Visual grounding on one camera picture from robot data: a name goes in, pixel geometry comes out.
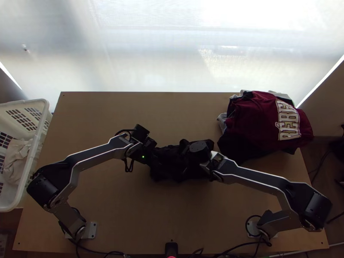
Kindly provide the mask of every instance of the white laundry basket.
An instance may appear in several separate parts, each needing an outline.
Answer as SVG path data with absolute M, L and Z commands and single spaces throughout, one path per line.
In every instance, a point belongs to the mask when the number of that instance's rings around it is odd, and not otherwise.
M 44 142 L 52 114 L 45 99 L 20 100 L 0 104 L 0 212 L 16 208 L 26 194 L 26 187 L 35 171 L 32 162 L 39 142 Z M 19 185 L 3 178 L 3 162 L 11 139 L 33 138 Z

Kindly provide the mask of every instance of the floor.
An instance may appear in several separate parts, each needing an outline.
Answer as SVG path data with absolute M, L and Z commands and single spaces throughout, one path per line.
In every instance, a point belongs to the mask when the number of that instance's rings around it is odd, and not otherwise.
M 315 169 L 323 154 L 327 151 L 327 143 L 325 141 L 316 141 L 307 147 L 302 149 L 304 161 L 308 172 Z M 341 189 L 334 182 L 334 178 L 341 179 L 344 177 L 344 164 L 341 163 L 332 153 L 330 153 L 325 159 L 323 166 L 313 183 L 313 187 L 326 195 L 332 202 L 333 208 L 330 214 L 330 218 L 344 211 L 344 190 Z M 56 253 L 39 253 L 39 252 L 23 252 L 13 251 L 12 245 L 16 233 L 16 229 L 19 223 L 21 210 L 16 209 L 9 213 L 0 213 L 0 233 L 7 233 L 9 235 L 7 241 L 7 248 L 5 252 L 5 258 L 74 258 L 75 254 L 56 254 Z M 327 224 L 325 226 L 326 234 L 329 240 L 329 244 L 335 244 L 344 242 L 344 216 L 338 220 Z M 334 246 L 330 249 L 315 250 L 306 253 L 300 253 L 295 255 L 289 255 L 289 258 L 334 258 L 341 257 L 344 254 L 344 245 Z M 82 258 L 97 258 L 103 257 L 102 255 L 93 255 L 87 253 L 81 253 Z

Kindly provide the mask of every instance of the white curtain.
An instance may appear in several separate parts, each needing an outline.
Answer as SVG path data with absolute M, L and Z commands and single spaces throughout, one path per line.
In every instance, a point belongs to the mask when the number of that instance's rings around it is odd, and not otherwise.
M 54 110 L 61 91 L 287 93 L 344 54 L 341 0 L 0 0 L 0 62 Z

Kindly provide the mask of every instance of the wall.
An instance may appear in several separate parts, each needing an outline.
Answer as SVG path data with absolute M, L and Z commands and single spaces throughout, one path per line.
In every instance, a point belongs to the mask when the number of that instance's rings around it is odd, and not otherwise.
M 302 103 L 315 136 L 341 136 L 344 123 L 344 62 Z
M 23 91 L 0 69 L 0 103 L 27 99 Z

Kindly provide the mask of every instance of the wooden table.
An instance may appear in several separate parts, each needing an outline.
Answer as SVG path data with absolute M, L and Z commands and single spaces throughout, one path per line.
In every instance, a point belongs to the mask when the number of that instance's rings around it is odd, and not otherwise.
M 63 92 L 60 95 L 37 167 L 60 161 L 67 155 L 104 144 L 120 129 L 139 123 L 150 130 L 158 146 L 221 135 L 216 117 L 225 112 L 232 93 L 130 93 Z M 245 166 L 305 181 L 309 177 L 300 151 L 276 152 L 251 160 Z M 94 240 L 83 245 L 95 250 L 120 250 L 129 254 L 163 254 L 171 240 L 180 253 L 204 247 L 219 253 L 252 241 L 245 220 L 266 209 L 280 210 L 277 198 L 239 184 L 208 181 L 155 183 L 149 167 L 135 163 L 124 172 L 120 160 L 110 160 L 82 172 L 69 204 L 88 221 L 97 221 Z M 328 248 L 325 231 L 309 233 L 300 228 L 278 233 L 273 246 L 261 252 L 285 252 Z M 13 246 L 16 250 L 74 252 L 61 233 L 57 219 L 31 197 L 26 199 Z M 255 246 L 237 252 L 253 253 Z

